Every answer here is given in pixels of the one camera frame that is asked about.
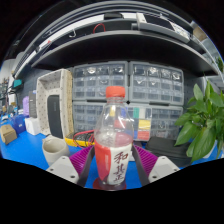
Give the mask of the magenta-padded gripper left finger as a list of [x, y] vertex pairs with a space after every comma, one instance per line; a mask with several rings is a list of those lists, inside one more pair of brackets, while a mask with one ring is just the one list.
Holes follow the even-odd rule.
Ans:
[[88, 179], [90, 165], [95, 155], [94, 147], [83, 148], [72, 156], [61, 156], [47, 171], [84, 187]]

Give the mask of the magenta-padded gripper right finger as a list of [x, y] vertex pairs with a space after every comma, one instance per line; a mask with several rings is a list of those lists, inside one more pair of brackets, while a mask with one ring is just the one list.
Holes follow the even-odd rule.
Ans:
[[132, 147], [132, 154], [142, 186], [179, 171], [179, 168], [166, 156], [157, 157], [137, 145]]

